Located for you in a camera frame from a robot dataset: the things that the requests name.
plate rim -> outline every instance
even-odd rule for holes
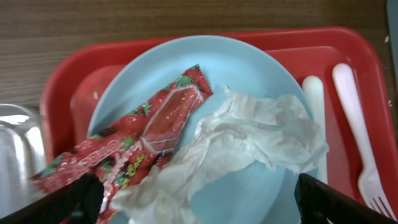
[[[289,78],[295,83],[294,85],[297,86],[297,88],[299,88],[301,90],[301,94],[302,94],[302,98],[305,100],[305,102],[302,102],[304,104],[304,106],[307,104],[307,98],[305,97],[304,92],[302,91],[301,86],[299,85],[299,83],[297,82],[297,80],[293,77],[293,75],[281,64],[279,63],[274,57],[270,56],[269,54],[267,54],[266,52],[264,52],[263,50],[249,44],[246,42],[243,42],[242,40],[238,40],[238,39],[234,39],[234,38],[230,38],[230,37],[225,37],[225,36],[220,36],[220,35],[190,35],[190,36],[186,36],[186,37],[179,37],[173,40],[169,40],[166,41],[162,44],[159,44],[147,51],[145,51],[144,53],[140,54],[138,57],[136,57],[135,59],[131,60],[111,81],[111,83],[106,87],[104,93],[102,94],[102,96],[99,98],[99,101],[97,103],[97,105],[95,106],[95,110],[93,112],[93,115],[91,116],[90,119],[90,124],[88,126],[88,130],[87,130],[87,137],[90,137],[93,133],[93,128],[95,127],[95,124],[97,121],[95,121],[95,119],[98,117],[98,113],[99,113],[99,108],[102,107],[103,101],[105,99],[104,96],[106,96],[108,94],[108,92],[110,91],[110,89],[112,89],[112,87],[114,86],[114,84],[123,76],[123,74],[130,69],[130,67],[132,65],[134,65],[135,63],[137,63],[137,61],[142,60],[142,58],[147,57],[148,55],[152,54],[153,52],[156,52],[157,50],[168,46],[168,45],[172,45],[172,44],[176,44],[177,42],[180,42],[182,40],[190,40],[190,39],[200,39],[200,38],[210,38],[210,39],[221,39],[221,40],[227,40],[227,41],[231,41],[231,42],[235,42],[236,44],[240,44],[240,45],[244,45],[260,54],[263,54],[263,56],[265,56],[266,58],[268,58],[269,60],[273,61],[274,63],[278,64],[279,67],[289,75]],[[308,117],[313,120],[313,115],[312,115],[312,111],[311,109],[308,107],[307,110],[307,114]]]

wood grain surface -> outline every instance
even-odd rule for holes
[[[352,28],[376,49],[397,133],[397,91],[381,0],[0,0],[0,103],[38,107],[55,66],[90,44],[319,26]]]

snack wrapper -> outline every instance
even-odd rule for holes
[[[85,173],[96,174],[104,183],[97,223],[107,223],[117,212],[108,206],[113,195],[170,160],[189,114],[211,94],[199,66],[189,68],[138,108],[59,155],[32,181],[50,194]]]

crumpled napkin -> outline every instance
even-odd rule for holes
[[[279,165],[307,172],[328,152],[321,127],[296,96],[255,98],[228,88],[226,94],[221,108],[199,121],[190,145],[162,170],[153,167],[140,185],[114,196],[111,207],[130,224],[198,224],[189,203],[207,183],[255,161],[271,170]]]

green leaf print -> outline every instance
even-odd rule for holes
[[[101,166],[100,169],[104,172],[111,172],[112,167],[111,166]]]
[[[127,139],[123,139],[124,146],[121,148],[122,151],[130,148],[134,143],[136,143],[135,134],[132,137],[128,137]]]
[[[43,177],[46,177],[53,173],[55,173],[55,168],[48,166],[42,171],[42,173],[40,174],[40,177],[43,178]]]
[[[107,166],[111,163],[111,161],[101,162],[101,166]]]
[[[124,177],[123,177],[123,174],[124,174],[124,172],[123,171],[121,171],[120,173],[118,173],[118,175],[116,176],[116,183],[117,184],[119,184],[119,185],[122,185],[123,184],[123,182],[124,182]]]
[[[180,86],[189,86],[192,83],[192,78],[186,75],[182,75],[175,82],[177,84],[177,88]]]
[[[63,155],[61,154],[61,155],[59,155],[59,156],[57,156],[57,158],[55,158],[54,159],[54,161],[52,161],[52,163],[51,164],[53,164],[53,165],[59,165],[60,163],[61,163],[61,161],[62,161],[62,157],[63,157]]]
[[[170,89],[171,89],[171,84],[168,84],[165,88],[163,88],[163,90],[167,90],[167,91],[170,91]]]
[[[102,139],[102,136],[100,136],[99,134],[94,134],[94,135],[90,136],[90,139],[100,140],[100,139]]]
[[[147,101],[147,102],[145,102],[145,103],[142,105],[142,107],[144,108],[144,114],[145,114],[145,116],[148,116],[148,114],[150,113],[150,108],[152,107],[152,105],[150,105],[150,104],[148,103],[148,101]]]
[[[192,70],[199,69],[199,65],[194,65],[191,67]]]
[[[55,167],[61,163],[62,157],[63,155],[61,154],[57,158],[55,158],[54,161],[52,161],[52,163],[40,173],[40,177],[43,178],[55,173]]]
[[[135,115],[135,114],[142,115],[142,112],[139,111],[139,109],[134,109],[134,110],[130,111],[130,113],[129,113],[130,116]]]

